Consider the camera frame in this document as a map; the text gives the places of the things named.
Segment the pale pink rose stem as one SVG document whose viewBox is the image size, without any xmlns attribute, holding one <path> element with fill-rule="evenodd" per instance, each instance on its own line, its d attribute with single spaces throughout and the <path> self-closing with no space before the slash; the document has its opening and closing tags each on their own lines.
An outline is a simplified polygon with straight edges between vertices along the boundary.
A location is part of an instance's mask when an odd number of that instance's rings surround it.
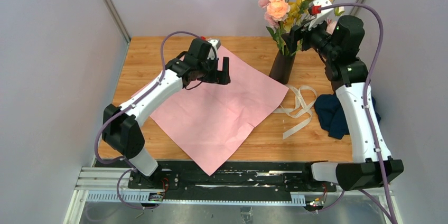
<svg viewBox="0 0 448 224">
<path fill-rule="evenodd" d="M 259 6 L 265 10 L 266 29 L 277 48 L 282 55 L 290 56 L 291 51 L 289 51 L 285 40 L 282 38 L 282 35 L 289 32 L 294 23 L 288 0 L 260 0 Z"/>
</svg>

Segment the pink paper bouquet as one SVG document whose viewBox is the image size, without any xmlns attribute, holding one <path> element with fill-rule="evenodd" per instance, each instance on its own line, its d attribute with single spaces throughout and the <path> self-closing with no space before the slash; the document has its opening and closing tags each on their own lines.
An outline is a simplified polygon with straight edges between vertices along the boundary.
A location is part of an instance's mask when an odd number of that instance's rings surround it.
<svg viewBox="0 0 448 224">
<path fill-rule="evenodd" d="M 150 118 L 207 174 L 232 156 L 253 129 L 283 101 L 288 88 L 221 46 L 231 82 L 180 90 Z"/>
</svg>

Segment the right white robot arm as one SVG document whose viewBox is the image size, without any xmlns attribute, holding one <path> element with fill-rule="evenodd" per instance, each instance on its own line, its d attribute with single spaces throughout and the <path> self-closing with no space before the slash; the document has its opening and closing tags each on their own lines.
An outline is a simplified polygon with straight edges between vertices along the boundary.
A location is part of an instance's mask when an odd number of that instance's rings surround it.
<svg viewBox="0 0 448 224">
<path fill-rule="evenodd" d="M 302 185 L 315 191 L 325 182 L 338 184 L 346 191 L 385 187 L 404 171 L 402 160 L 394 159 L 381 134 L 371 86 L 366 82 L 367 66 L 357 57 L 365 35 L 363 21 L 355 16 L 342 16 L 332 33 L 327 23 L 316 26 L 294 26 L 282 34 L 289 51 L 315 50 L 325 64 L 325 75 L 331 82 L 347 121 L 352 145 L 352 162 L 314 162 L 302 175 Z"/>
</svg>

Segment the cream printed ribbon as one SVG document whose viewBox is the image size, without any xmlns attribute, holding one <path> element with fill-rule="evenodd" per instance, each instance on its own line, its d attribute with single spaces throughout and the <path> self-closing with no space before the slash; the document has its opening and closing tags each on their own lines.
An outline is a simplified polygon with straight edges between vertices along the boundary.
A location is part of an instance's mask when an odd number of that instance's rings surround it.
<svg viewBox="0 0 448 224">
<path fill-rule="evenodd" d="M 305 126 L 307 126 L 313 117 L 313 111 L 312 108 L 314 107 L 315 102 L 317 101 L 317 92 L 315 91 L 315 89 L 313 89 L 310 86 L 306 86 L 306 85 L 302 85 L 298 88 L 291 86 L 289 84 L 285 85 L 286 87 L 289 88 L 289 90 L 291 90 L 295 96 L 294 100 L 294 108 L 284 108 L 282 105 L 280 105 L 277 109 L 275 109 L 272 113 L 273 114 L 286 114 L 287 116 L 289 116 L 290 118 L 299 118 L 302 115 L 308 114 L 309 117 L 298 123 L 297 125 L 293 126 L 292 128 L 288 129 L 287 131 L 285 131 L 283 133 L 283 140 L 287 139 L 288 137 L 292 136 L 293 134 L 297 133 L 298 131 L 302 130 Z M 307 104 L 305 102 L 305 99 L 302 95 L 302 90 L 309 90 L 314 94 L 314 99 Z"/>
</svg>

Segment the black cylindrical vase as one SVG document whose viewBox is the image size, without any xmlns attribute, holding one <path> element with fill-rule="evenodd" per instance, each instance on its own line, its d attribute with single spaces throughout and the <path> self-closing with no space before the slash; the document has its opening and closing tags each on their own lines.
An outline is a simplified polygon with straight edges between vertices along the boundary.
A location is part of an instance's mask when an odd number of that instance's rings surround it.
<svg viewBox="0 0 448 224">
<path fill-rule="evenodd" d="M 295 55 L 283 55 L 278 50 L 275 60 L 272 64 L 269 77 L 281 84 L 288 84 L 295 61 Z"/>
</svg>

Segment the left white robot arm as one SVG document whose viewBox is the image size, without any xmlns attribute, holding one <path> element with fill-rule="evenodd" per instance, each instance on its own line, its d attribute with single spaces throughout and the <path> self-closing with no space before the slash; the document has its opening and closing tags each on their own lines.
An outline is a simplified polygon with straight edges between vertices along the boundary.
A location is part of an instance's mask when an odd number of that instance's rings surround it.
<svg viewBox="0 0 448 224">
<path fill-rule="evenodd" d="M 158 162 L 145 149 L 141 130 L 150 115 L 168 98 L 193 81 L 227 85 L 229 58 L 218 58 L 221 42 L 218 39 L 193 39 L 187 51 L 170 60 L 165 69 L 148 86 L 119 106 L 110 104 L 104 110 L 104 125 L 101 139 L 122 158 L 134 171 L 142 174 L 142 182 L 148 188 L 157 188 L 162 182 Z"/>
</svg>

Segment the light pink rose stem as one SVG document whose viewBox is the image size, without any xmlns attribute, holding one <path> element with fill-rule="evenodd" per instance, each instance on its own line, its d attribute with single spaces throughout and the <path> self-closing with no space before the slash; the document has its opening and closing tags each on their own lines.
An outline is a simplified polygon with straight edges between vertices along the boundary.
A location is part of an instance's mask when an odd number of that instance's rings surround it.
<svg viewBox="0 0 448 224">
<path fill-rule="evenodd" d="M 340 17 L 345 13 L 345 9 L 343 6 L 340 6 L 336 7 L 333 12 L 336 17 Z M 338 19 L 336 18 L 335 20 L 331 20 L 328 18 L 326 22 L 327 22 L 326 32 L 332 35 L 337 25 Z"/>
</svg>

